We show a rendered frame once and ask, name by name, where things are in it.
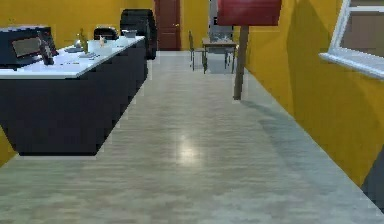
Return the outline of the brown wooden chair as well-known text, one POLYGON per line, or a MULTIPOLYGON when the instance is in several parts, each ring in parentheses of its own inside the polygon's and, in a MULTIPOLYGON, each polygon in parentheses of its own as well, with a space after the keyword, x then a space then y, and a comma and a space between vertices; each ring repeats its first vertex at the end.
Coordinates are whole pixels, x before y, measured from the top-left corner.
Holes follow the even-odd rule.
POLYGON ((194 38, 192 31, 188 31, 188 40, 189 40, 189 51, 190 51, 190 59, 191 59, 191 67, 192 70, 195 70, 195 53, 200 52, 201 53, 201 60, 202 60, 202 65, 203 69, 206 69, 206 57, 205 57, 205 49, 204 48, 196 48, 194 46, 194 38))

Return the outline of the brown dining table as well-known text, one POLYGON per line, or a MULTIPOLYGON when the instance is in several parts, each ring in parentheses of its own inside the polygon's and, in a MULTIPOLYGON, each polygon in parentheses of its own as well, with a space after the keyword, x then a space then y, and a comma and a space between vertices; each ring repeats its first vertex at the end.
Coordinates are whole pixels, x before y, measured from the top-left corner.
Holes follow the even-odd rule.
POLYGON ((202 46, 203 46, 203 69, 204 71, 208 70, 208 48, 229 48, 230 53, 232 54, 232 66, 231 66, 231 72, 234 72, 235 68, 235 56, 236 56, 236 50, 238 48, 237 44, 232 40, 219 40, 219 41, 211 41, 209 38, 203 38, 202 39, 202 46))

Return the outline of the dark red room door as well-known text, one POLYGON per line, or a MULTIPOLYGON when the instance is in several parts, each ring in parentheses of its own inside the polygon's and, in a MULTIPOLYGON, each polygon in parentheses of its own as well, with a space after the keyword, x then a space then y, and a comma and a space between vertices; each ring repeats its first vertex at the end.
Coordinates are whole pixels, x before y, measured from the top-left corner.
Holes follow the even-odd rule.
POLYGON ((158 48, 177 51, 180 42, 180 0, 155 0, 158 48))

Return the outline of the black fridge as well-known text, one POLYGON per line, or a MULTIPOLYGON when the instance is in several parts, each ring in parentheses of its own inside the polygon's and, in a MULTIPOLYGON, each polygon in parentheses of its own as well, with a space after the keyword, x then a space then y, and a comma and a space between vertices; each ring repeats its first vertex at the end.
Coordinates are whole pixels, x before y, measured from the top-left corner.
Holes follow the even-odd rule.
POLYGON ((146 57, 154 60, 157 52, 157 27, 151 9, 124 9, 120 18, 121 30, 136 30, 145 37, 146 57))

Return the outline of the black toaster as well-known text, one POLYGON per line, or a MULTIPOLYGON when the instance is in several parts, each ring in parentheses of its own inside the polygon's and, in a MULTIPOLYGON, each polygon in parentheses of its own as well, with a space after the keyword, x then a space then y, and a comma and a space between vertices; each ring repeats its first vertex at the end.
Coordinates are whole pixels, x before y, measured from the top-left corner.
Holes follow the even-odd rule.
POLYGON ((94 39, 99 40, 101 37, 106 40, 117 40, 119 35, 114 27, 96 27, 94 29, 94 39))

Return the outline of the black white-topped kitchen counter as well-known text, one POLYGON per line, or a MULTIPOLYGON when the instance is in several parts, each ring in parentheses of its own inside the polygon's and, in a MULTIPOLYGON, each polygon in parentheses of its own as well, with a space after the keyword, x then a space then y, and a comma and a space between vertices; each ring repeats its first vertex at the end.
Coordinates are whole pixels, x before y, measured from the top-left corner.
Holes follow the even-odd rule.
POLYGON ((53 66, 0 71, 0 127, 21 156, 95 155, 147 73, 142 36, 93 60, 63 51, 53 66))

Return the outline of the green bottle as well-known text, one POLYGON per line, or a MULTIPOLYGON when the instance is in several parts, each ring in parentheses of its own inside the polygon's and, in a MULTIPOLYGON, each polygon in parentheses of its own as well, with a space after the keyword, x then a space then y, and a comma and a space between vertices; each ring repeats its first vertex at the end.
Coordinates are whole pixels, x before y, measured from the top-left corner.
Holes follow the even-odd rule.
POLYGON ((88 43, 87 43, 87 38, 84 35, 84 29, 83 28, 80 28, 79 40, 80 40, 81 47, 83 48, 83 51, 87 54, 88 53, 88 43))

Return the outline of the white framed window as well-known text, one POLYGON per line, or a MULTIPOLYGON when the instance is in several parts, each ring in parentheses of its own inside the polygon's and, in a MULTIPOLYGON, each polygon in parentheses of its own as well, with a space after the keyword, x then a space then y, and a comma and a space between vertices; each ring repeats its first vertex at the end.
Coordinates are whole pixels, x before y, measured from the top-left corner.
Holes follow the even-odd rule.
POLYGON ((384 0, 343 0, 329 48, 319 57, 384 81, 384 0))

